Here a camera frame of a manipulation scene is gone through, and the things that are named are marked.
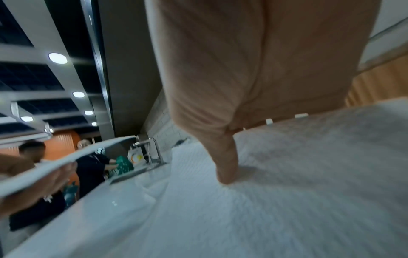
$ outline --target white tile wall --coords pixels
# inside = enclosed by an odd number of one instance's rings
[[[161,152],[171,149],[180,139],[196,140],[178,128],[171,120],[163,90],[154,102],[143,127],[149,137],[157,140]]]

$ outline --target white paper towel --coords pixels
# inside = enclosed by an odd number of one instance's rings
[[[157,213],[124,257],[408,257],[407,101],[235,139],[241,179],[228,186],[202,145],[173,149]]]

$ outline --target ceiling light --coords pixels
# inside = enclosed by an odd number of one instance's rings
[[[21,120],[23,120],[24,122],[31,122],[34,120],[34,118],[32,118],[31,116],[22,116],[20,117]]]
[[[83,98],[85,97],[85,93],[81,92],[81,91],[75,91],[72,93],[72,95],[76,98]]]
[[[61,55],[59,53],[49,53],[48,57],[50,58],[52,62],[60,64],[60,65],[68,63],[67,58],[64,55]]]

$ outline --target black hair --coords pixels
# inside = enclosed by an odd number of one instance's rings
[[[24,152],[27,149],[30,148],[38,148],[38,147],[43,147],[45,149],[45,144],[43,142],[37,142],[37,141],[29,141],[29,142],[24,142],[18,147],[18,151],[20,153]]]

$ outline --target white paper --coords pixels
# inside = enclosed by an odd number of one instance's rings
[[[13,176],[6,180],[2,180],[0,181],[0,198],[4,196],[8,196],[12,193],[20,191],[32,185],[33,183],[35,183],[42,177],[48,175],[49,173],[56,170],[57,168],[69,162],[76,161],[82,156],[88,155],[90,153],[94,153],[99,148],[107,148],[118,142],[124,141],[126,139],[131,139],[131,138],[136,138],[136,136],[133,135],[133,136],[126,136],[126,137],[118,137],[118,138],[110,139],[107,141],[98,142],[98,143],[89,145],[81,150],[77,150],[76,152],[71,153],[61,159],[57,159],[52,162],[47,162],[40,167],[30,169],[17,176]]]

